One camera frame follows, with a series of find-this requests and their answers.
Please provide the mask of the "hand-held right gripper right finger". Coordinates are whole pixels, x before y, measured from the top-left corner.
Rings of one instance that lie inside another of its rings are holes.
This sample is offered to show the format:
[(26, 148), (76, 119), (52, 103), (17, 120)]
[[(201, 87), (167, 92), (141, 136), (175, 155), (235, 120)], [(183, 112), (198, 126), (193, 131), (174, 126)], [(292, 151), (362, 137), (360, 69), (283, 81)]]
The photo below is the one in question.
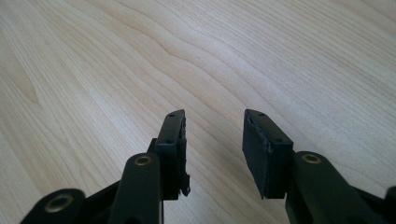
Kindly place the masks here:
[(246, 109), (242, 151), (261, 197), (283, 199), (293, 142), (266, 114)]

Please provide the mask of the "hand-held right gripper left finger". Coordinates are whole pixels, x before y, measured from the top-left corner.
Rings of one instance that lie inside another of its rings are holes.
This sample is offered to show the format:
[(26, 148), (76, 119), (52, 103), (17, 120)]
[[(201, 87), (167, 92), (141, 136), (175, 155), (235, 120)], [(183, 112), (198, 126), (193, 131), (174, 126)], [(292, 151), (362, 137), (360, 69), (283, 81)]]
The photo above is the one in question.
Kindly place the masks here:
[(154, 138), (148, 152), (160, 159), (163, 199), (177, 200), (179, 194), (188, 196), (191, 192), (190, 176), (187, 174), (187, 137), (185, 110), (169, 113)]

